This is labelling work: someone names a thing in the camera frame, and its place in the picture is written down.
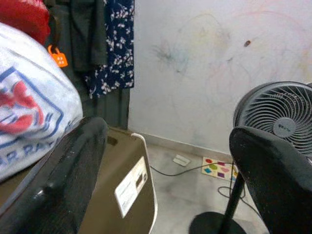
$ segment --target shape puzzle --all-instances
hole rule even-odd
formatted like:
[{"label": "shape puzzle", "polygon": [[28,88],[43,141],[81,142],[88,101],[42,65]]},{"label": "shape puzzle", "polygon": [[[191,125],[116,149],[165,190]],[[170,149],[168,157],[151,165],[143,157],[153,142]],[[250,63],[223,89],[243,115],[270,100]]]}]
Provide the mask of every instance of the shape puzzle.
[{"label": "shape puzzle", "polygon": [[[215,160],[208,157],[203,157],[203,166],[211,163],[216,163],[213,165],[208,165],[205,167],[202,167],[201,172],[205,175],[217,177],[220,179],[230,180],[231,179],[231,164],[226,164],[225,162]],[[237,177],[237,168],[234,166],[233,169],[233,177],[232,180],[235,181]]]}]

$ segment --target power cord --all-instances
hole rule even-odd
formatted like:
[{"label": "power cord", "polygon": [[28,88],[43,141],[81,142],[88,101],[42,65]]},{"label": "power cord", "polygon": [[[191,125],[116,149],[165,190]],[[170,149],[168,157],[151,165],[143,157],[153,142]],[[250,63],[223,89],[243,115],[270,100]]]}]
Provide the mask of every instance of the power cord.
[{"label": "power cord", "polygon": [[[217,164],[217,162],[214,162],[214,163],[210,163],[210,164],[206,164],[206,165],[202,165],[202,166],[198,166],[198,167],[194,167],[194,168],[191,168],[191,169],[187,169],[183,172],[180,172],[180,173],[177,173],[177,174],[166,174],[166,173],[163,173],[159,170],[157,170],[156,168],[154,168],[153,166],[150,166],[154,171],[158,172],[159,174],[163,175],[163,176],[179,176],[179,175],[182,175],[184,173],[187,173],[187,172],[190,172],[190,171],[193,171],[193,170],[196,170],[196,169],[199,169],[199,168],[202,168],[202,167],[206,167],[206,166],[210,166],[210,165],[214,165],[214,164]],[[233,169],[234,169],[234,162],[225,162],[224,164],[231,164],[232,165],[232,169],[231,169],[231,175],[233,175]],[[229,196],[223,194],[220,190],[221,189],[229,189]],[[226,198],[230,198],[231,196],[231,191],[232,191],[232,180],[230,180],[230,186],[227,187],[227,186],[221,186],[217,189],[218,193]],[[245,186],[244,186],[244,195],[240,197],[240,200],[245,204],[247,205],[250,209],[252,209],[261,219],[261,215],[258,213],[258,211],[252,207],[250,204],[248,204],[243,198],[246,196],[246,191],[245,191]]]}]

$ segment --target white wall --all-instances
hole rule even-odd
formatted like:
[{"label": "white wall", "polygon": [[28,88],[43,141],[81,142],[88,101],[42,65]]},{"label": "white wall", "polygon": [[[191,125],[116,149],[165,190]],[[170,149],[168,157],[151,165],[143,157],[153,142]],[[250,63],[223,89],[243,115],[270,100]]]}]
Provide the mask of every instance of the white wall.
[{"label": "white wall", "polygon": [[136,0],[129,129],[227,153],[239,99],[312,81],[311,47],[310,0]]}]

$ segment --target gray tiled floor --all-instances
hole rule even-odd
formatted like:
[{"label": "gray tiled floor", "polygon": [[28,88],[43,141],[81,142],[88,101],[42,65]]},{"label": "gray tiled floor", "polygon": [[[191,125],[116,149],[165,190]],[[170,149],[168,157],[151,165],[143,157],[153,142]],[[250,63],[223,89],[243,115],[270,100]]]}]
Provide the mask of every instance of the gray tiled floor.
[{"label": "gray tiled floor", "polygon": [[[167,174],[179,173],[202,163],[201,157],[159,146],[149,145],[148,151],[150,164]],[[185,156],[192,162],[187,167],[177,165],[172,161],[176,154]],[[187,234],[195,215],[207,211],[224,213],[228,199],[222,197],[217,189],[229,186],[229,182],[203,175],[200,171],[197,169],[168,177],[152,170],[158,201],[158,215],[152,234]],[[245,200],[253,204],[249,194]],[[268,233],[257,214],[242,202],[239,203],[234,218],[248,234]]]}]

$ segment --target fan base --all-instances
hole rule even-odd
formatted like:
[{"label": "fan base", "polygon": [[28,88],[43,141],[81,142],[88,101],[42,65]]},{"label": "fan base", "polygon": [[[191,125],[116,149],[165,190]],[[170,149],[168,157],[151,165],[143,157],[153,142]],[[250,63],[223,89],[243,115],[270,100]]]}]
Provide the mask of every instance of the fan base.
[{"label": "fan base", "polygon": [[[205,212],[197,215],[191,222],[189,234],[218,234],[224,215],[216,212]],[[246,234],[234,220],[230,221],[226,234]]]}]

